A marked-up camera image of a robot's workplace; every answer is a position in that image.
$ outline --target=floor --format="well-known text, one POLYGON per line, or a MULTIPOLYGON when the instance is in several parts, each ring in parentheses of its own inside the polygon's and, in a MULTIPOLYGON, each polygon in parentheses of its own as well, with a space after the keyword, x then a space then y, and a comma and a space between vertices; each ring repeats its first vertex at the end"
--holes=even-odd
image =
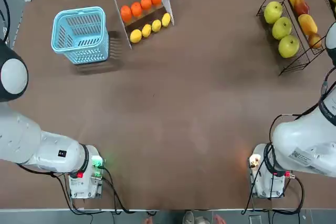
MULTIPOLYGON (((241 215, 240 210, 235 211, 195 211, 194 216, 203 216, 207 218, 210 223, 212 216, 216 214, 225 219, 227 224, 267 224, 267 213, 247 212, 241 215)), ((184 211, 159 211, 153 217, 154 224, 178 224, 182 223, 184 211)), ((132 215, 122 213, 114 217, 115 224, 141 224, 147 218, 146 212, 137 212, 132 215)), ((300 214, 301 224, 327 224, 334 223, 336 218, 336 210, 302 210, 300 214)), ((16 212, 0 212, 1 224, 90 224, 90 216, 76 216, 69 211, 20 211, 16 212)), ((95 215, 92 224, 113 223, 112 215, 109 212, 95 215)), ((298 224, 298 215, 294 216, 280 216, 275 215, 272 222, 270 214, 270 223, 273 224, 298 224)))

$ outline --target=green apple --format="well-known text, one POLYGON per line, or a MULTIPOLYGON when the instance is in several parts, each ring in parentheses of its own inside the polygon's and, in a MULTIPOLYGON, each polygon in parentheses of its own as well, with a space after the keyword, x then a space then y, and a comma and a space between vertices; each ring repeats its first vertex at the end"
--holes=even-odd
POLYGON ((284 58, 293 57, 299 50, 299 40, 293 35, 288 35, 279 43, 279 53, 284 58))
POLYGON ((266 5, 264 17, 267 23, 274 24, 282 14, 282 5, 279 2, 272 1, 266 5))
POLYGON ((274 39, 281 40, 292 32, 292 22, 287 17, 279 18, 273 25, 272 35, 274 39))

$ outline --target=lemon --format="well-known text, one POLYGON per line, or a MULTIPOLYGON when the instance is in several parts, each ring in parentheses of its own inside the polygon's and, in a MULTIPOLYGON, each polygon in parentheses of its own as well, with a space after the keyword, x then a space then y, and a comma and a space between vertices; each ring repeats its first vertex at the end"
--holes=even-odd
POLYGON ((159 21, 158 19, 154 20, 154 22, 152 23, 152 30, 157 33, 158 31, 160 31, 160 29, 161 29, 161 21, 159 21))
POLYGON ((139 29, 133 30, 130 36, 130 41, 132 43, 138 43, 141 40, 142 34, 139 29))
POLYGON ((142 36, 147 38, 148 36, 150 36, 152 31, 152 27, 149 24, 144 25, 144 27, 142 28, 142 36))
POLYGON ((162 25, 164 27, 167 27, 170 23, 170 14, 169 13, 165 13, 162 17, 162 25))

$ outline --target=person's shoe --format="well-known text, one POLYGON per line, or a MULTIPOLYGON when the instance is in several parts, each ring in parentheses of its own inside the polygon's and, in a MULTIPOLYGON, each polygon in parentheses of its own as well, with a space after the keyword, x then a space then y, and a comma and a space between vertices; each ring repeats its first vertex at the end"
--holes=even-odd
POLYGON ((203 216, 195 218, 195 224, 210 224, 210 221, 203 216))
POLYGON ((182 224, 194 224, 194 214, 191 211, 187 211, 184 214, 182 224))

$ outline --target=red apple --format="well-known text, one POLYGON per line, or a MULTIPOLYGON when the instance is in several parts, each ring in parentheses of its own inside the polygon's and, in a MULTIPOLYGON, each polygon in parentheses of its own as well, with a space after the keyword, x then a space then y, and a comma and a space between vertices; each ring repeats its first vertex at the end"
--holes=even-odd
POLYGON ((298 16, 301 14, 309 14, 309 6, 305 3, 305 0, 296 0, 294 10, 298 16))

